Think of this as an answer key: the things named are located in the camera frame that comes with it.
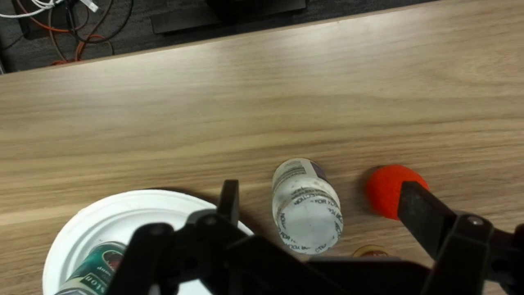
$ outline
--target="black cable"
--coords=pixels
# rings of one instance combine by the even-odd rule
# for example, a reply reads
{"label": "black cable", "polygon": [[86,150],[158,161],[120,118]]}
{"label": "black cable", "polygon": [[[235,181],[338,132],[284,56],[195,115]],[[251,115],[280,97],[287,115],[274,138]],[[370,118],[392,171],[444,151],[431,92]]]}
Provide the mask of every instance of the black cable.
{"label": "black cable", "polygon": [[[126,14],[126,18],[125,18],[125,22],[112,33],[112,35],[108,35],[108,37],[105,37],[105,38],[102,38],[102,40],[86,40],[86,38],[82,38],[77,32],[69,32],[77,41],[82,41],[82,43],[86,43],[86,45],[100,45],[100,43],[107,43],[107,41],[110,41],[110,40],[113,40],[113,38],[117,38],[117,35],[120,35],[125,28],[126,28],[126,25],[130,23],[130,18],[131,18],[131,15],[133,15],[133,9],[135,9],[135,0],[130,0],[130,9],[128,9],[128,14]],[[72,5],[68,5],[68,17],[69,17],[69,20],[72,20]]]}
{"label": "black cable", "polygon": [[0,53],[5,53],[12,48],[15,48],[20,41],[23,40],[23,35],[20,35],[17,40],[13,40],[10,45],[7,45],[5,48],[0,50]]}

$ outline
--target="wood grain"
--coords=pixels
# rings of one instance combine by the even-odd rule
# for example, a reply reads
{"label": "wood grain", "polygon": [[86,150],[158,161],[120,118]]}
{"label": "wood grain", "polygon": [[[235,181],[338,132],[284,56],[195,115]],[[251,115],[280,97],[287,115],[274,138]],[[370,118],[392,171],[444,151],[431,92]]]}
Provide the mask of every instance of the wood grain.
{"label": "wood grain", "polygon": [[277,241],[271,177],[297,156],[339,191],[346,230],[331,256],[379,245],[429,264],[359,191],[390,163],[513,232],[524,212],[523,14],[519,0],[449,0],[0,77],[0,294],[41,292],[59,228],[123,191],[215,200],[236,177],[244,220]]}

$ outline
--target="clear plastic bottle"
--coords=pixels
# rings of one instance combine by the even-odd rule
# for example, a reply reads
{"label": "clear plastic bottle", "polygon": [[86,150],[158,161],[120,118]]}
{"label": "clear plastic bottle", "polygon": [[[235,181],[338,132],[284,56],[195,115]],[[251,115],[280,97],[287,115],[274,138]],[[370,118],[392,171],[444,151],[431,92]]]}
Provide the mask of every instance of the clear plastic bottle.
{"label": "clear plastic bottle", "polygon": [[308,159],[275,171],[272,212],[282,241],[297,253],[325,253],[343,233],[339,197]]}

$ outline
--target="white cable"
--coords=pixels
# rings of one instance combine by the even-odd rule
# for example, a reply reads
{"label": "white cable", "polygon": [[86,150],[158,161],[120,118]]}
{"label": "white cable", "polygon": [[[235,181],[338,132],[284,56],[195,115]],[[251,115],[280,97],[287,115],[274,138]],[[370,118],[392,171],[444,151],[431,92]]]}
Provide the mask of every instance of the white cable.
{"label": "white cable", "polygon": [[46,10],[54,9],[56,5],[63,4],[64,0],[31,0],[35,7],[38,7],[38,10],[35,12],[28,12],[28,14],[20,14],[20,15],[4,15],[0,14],[0,18],[10,18],[10,20],[18,20],[18,18],[31,18],[35,15],[40,15]]}

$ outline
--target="green object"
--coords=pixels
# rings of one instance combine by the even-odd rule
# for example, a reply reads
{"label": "green object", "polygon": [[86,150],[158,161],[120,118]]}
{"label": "green object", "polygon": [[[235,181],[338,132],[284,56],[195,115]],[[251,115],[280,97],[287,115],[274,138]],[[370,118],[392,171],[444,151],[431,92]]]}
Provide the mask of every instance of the green object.
{"label": "green object", "polygon": [[126,246],[122,243],[99,245],[72,273],[58,295],[105,295],[125,251]]}

